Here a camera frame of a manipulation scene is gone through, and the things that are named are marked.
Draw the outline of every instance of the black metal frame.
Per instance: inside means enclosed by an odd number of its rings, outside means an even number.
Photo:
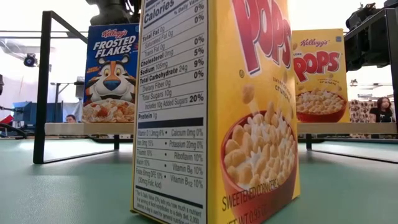
[[[388,46],[389,46],[389,58],[390,58],[390,67],[391,67],[391,79],[392,79],[392,89],[394,94],[394,106],[396,110],[398,110],[398,16],[396,9],[383,9],[378,12],[376,15],[372,16],[372,18],[368,19],[364,23],[362,23],[359,27],[355,28],[354,30],[350,31],[344,36],[344,40],[347,41],[350,38],[354,38],[359,32],[364,30],[365,28],[369,27],[374,22],[378,21],[379,19],[385,18],[387,24],[387,39],[388,39]],[[396,125],[398,130],[398,113],[396,113]],[[312,152],[322,152],[327,154],[334,154],[338,156],[348,156],[354,157],[358,159],[368,159],[372,161],[380,161],[380,162],[389,162],[398,164],[398,161],[389,161],[384,159],[378,159],[374,157],[364,157],[364,156],[356,156],[352,154],[342,154],[337,152],[330,152],[330,151],[319,151],[312,149],[312,135],[306,134],[305,135],[305,142],[308,151]]]
[[[47,95],[49,92],[49,66],[50,66],[50,46],[51,46],[51,23],[52,19],[59,22],[67,30],[77,38],[87,44],[87,38],[73,28],[69,23],[63,20],[57,13],[53,11],[43,11],[42,14],[42,35],[40,38],[40,65],[39,80],[37,85],[37,114],[35,127],[35,140],[33,150],[34,164],[47,164],[51,162],[65,161],[86,156],[93,156],[107,152],[115,152],[119,150],[119,135],[114,135],[114,149],[102,152],[76,155],[59,159],[44,160],[44,142],[45,142],[45,123],[47,118]]]

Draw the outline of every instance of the blue cereal box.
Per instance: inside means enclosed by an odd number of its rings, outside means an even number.
[[[133,122],[139,24],[88,29],[83,121]]]

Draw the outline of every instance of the table surface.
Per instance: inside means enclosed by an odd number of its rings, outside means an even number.
[[[46,155],[111,149],[87,139],[48,140]],[[153,223],[129,212],[131,144],[115,153],[32,164],[33,141],[0,141],[0,223]],[[398,165],[307,152],[300,145],[301,196],[267,224],[391,224],[398,220]],[[314,149],[398,156],[388,144],[325,142]]]

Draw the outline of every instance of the tiger cartoon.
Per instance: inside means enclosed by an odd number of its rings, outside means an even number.
[[[125,64],[129,63],[130,56],[123,55],[121,60],[109,61],[101,57],[98,64],[101,69],[90,79],[85,87],[87,100],[85,105],[105,99],[124,100],[135,102],[136,78],[129,75]]]

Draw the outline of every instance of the woman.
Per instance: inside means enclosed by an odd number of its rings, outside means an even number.
[[[390,99],[386,97],[377,100],[377,108],[369,111],[370,123],[393,123],[395,122],[394,114],[391,110]],[[378,134],[372,134],[372,138],[379,138]]]

